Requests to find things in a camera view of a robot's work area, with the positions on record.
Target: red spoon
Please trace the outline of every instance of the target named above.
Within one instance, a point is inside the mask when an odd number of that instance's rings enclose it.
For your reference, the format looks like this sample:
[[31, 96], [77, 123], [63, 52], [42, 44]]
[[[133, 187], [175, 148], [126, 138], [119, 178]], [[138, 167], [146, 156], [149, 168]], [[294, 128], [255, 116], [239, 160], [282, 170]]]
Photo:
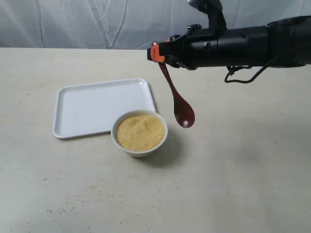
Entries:
[[195, 116], [194, 111], [191, 108], [190, 104], [185, 101], [178, 91], [176, 90], [169, 71], [166, 68], [165, 63], [158, 63], [166, 81], [169, 83], [173, 98], [174, 98], [174, 114], [178, 124], [183, 128], [190, 128], [194, 124]]

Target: bowl rim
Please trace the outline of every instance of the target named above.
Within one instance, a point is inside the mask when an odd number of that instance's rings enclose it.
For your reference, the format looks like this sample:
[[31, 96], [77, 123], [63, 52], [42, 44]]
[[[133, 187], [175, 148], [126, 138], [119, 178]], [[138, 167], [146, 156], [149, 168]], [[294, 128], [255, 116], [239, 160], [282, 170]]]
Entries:
[[[139, 113], [139, 112], [145, 112], [146, 115], [148, 115], [148, 114], [153, 115], [153, 116], [157, 117], [158, 119], [160, 119], [161, 123], [163, 124], [163, 127], [164, 127], [164, 137], [163, 137], [162, 141], [155, 148], [152, 148], [150, 150], [145, 150], [145, 151], [132, 151], [132, 150], [128, 150], [128, 149], [122, 147], [118, 143], [117, 138], [116, 138], [115, 133], [114, 133], [114, 132], [116, 132], [116, 130], [114, 130], [114, 129], [116, 129], [119, 126], [119, 124], [122, 122], [122, 121], [120, 121], [122, 118], [126, 119], [127, 117], [125, 118], [125, 116], [130, 115], [130, 114], [134, 114], [134, 113]], [[137, 110], [133, 110], [133, 111], [129, 111], [127, 113], [124, 113], [120, 117], [118, 117], [118, 119], [113, 123], [112, 129], [111, 129], [111, 138], [112, 138], [112, 141], [117, 145], [117, 147], [119, 147], [120, 149], [122, 149], [123, 151], [125, 151], [127, 153], [146, 154], [146, 153], [150, 153], [150, 152], [158, 149], [160, 146], [162, 146], [162, 144], [166, 141], [168, 131], [169, 131], [169, 129], [168, 129], [168, 125], [167, 125], [166, 121], [157, 112], [147, 110], [147, 109], [137, 109]]]

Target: tray rim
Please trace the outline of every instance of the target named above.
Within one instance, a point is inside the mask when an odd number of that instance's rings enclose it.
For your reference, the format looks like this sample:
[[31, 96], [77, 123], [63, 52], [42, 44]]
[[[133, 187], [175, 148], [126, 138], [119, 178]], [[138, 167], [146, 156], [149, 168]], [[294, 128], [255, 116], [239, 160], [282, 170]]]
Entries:
[[60, 96], [60, 93], [65, 90], [65, 89], [69, 89], [69, 88], [74, 88], [74, 87], [81, 87], [81, 86], [92, 86], [92, 85], [99, 85], [99, 84], [106, 84], [106, 83], [121, 83], [121, 82], [131, 82], [131, 81], [141, 81], [143, 82], [147, 88], [146, 88], [146, 91], [147, 91], [147, 94], [151, 97], [151, 100], [152, 100], [152, 110], [151, 111], [154, 111], [156, 112], [156, 107], [155, 107], [155, 102], [154, 102], [154, 99], [153, 99], [153, 95], [151, 93], [151, 90], [150, 90], [150, 86], [149, 86], [149, 83], [145, 80], [145, 79], [142, 79], [142, 78], [131, 78], [131, 79], [121, 79], [121, 80], [111, 80], [111, 81], [106, 81], [106, 82], [97, 82], [97, 83], [86, 83], [86, 84], [79, 84], [79, 85], [69, 85], [69, 86], [64, 86], [62, 87], [61, 89], [59, 89], [57, 91], [57, 94], [56, 94], [56, 101], [55, 101], [55, 108], [54, 108], [54, 118], [53, 118], [53, 125], [52, 125], [52, 133], [55, 137], [57, 138], [60, 138], [60, 139], [66, 139], [66, 138], [74, 138], [74, 137], [80, 137], [80, 136], [87, 136], [87, 135], [92, 135], [92, 134], [99, 134], [99, 133], [107, 133], [107, 132], [110, 132], [111, 129], [109, 131], [92, 131], [92, 132], [87, 132], [87, 133], [78, 133], [78, 134], [71, 134], [71, 135], [62, 135], [62, 134], [58, 134], [56, 131], [55, 131], [55, 127], [56, 127], [56, 118], [57, 118], [57, 109], [58, 109], [58, 105], [59, 105], [59, 96]]

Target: cable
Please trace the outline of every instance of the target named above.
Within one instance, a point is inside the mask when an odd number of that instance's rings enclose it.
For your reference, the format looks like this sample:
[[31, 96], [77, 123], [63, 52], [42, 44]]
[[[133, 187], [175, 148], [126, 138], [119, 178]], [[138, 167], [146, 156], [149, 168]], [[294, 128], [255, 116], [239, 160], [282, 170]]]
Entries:
[[277, 61], [278, 59], [282, 58], [283, 56], [287, 55], [288, 53], [291, 53], [293, 51], [295, 51], [296, 49], [299, 49], [301, 47], [305, 47], [305, 46], [310, 46], [311, 43], [306, 43], [306, 44], [303, 44], [303, 45], [300, 45], [300, 46], [296, 46], [296, 47], [293, 47], [283, 53], [281, 53], [279, 56], [277, 56], [276, 58], [270, 60], [269, 62], [267, 62], [260, 70], [257, 71], [257, 73], [250, 79], [250, 80], [247, 80], [247, 81], [244, 81], [244, 80], [237, 80], [237, 79], [233, 79], [233, 80], [228, 80], [229, 76], [232, 76], [234, 74], [235, 71], [238, 71], [238, 70], [230, 70], [228, 67], [228, 74], [226, 75], [225, 77], [225, 83], [242, 83], [242, 84], [247, 84], [247, 83], [251, 83], [253, 82], [262, 72], [264, 72], [266, 70], [266, 68], [269, 67], [269, 65], [271, 65], [273, 62]]

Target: white bowl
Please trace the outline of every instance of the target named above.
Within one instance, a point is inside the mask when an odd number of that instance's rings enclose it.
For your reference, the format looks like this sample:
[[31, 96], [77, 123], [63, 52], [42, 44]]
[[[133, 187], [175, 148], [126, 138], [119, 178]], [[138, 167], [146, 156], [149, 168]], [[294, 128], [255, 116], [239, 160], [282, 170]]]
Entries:
[[[135, 116], [141, 116], [141, 115], [151, 115], [151, 116], [155, 116], [157, 117], [160, 122], [163, 124], [163, 128], [164, 128], [164, 137], [163, 140], [160, 142], [159, 145], [157, 145], [157, 147], [151, 149], [151, 150], [146, 150], [146, 151], [131, 151], [131, 150], [127, 150], [125, 148], [123, 148], [117, 141], [117, 137], [116, 137], [116, 132], [117, 132], [117, 128], [119, 126], [119, 124], [129, 118], [129, 117], [135, 117]], [[120, 149], [124, 150], [125, 152], [129, 153], [131, 156], [133, 157], [145, 157], [149, 154], [152, 154], [153, 152], [155, 152], [160, 146], [162, 146], [162, 144], [165, 142], [166, 138], [167, 138], [167, 134], [168, 134], [168, 127], [167, 124], [165, 122], [165, 120], [156, 112], [150, 111], [150, 110], [135, 110], [135, 111], [131, 111], [128, 113], [123, 114], [121, 117], [119, 117], [116, 122], [113, 124], [112, 129], [111, 129], [111, 137], [113, 142], [117, 145], [117, 147], [119, 147]]]

